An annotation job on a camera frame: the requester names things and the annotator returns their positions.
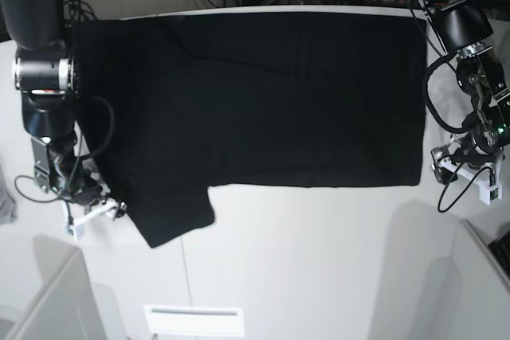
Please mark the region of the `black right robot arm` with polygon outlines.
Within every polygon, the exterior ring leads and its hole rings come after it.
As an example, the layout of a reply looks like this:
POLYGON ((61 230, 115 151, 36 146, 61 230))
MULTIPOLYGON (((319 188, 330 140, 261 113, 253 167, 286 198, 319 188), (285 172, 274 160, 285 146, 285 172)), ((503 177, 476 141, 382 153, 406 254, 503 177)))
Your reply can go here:
POLYGON ((33 181, 61 201, 69 224, 75 223, 72 204, 84 207, 85 217, 111 214, 119 209, 83 163, 101 154, 112 140, 115 114, 112 105, 91 97, 106 109, 108 129, 103 142, 83 154, 83 137, 75 132, 80 104, 77 43, 80 16, 65 17, 65 0, 1 0, 8 34, 18 48, 13 62, 14 86, 22 99, 22 121, 30 134, 33 181))

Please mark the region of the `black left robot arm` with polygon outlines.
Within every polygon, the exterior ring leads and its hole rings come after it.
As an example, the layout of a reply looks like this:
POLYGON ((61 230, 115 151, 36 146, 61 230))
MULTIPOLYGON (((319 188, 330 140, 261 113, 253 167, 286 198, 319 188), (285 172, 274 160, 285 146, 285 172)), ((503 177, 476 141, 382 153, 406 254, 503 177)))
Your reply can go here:
POLYGON ((447 162, 474 170, 496 164, 509 144, 509 88, 503 66, 488 39, 493 29, 478 0, 416 0, 437 36, 444 54, 426 70, 422 81, 425 105, 436 123, 459 137, 459 147, 433 150, 434 171, 441 183, 455 178, 453 170, 443 170, 447 162), (469 96, 470 112, 460 127, 448 124, 435 108, 429 94, 429 80, 442 65, 456 61, 459 88, 469 96))

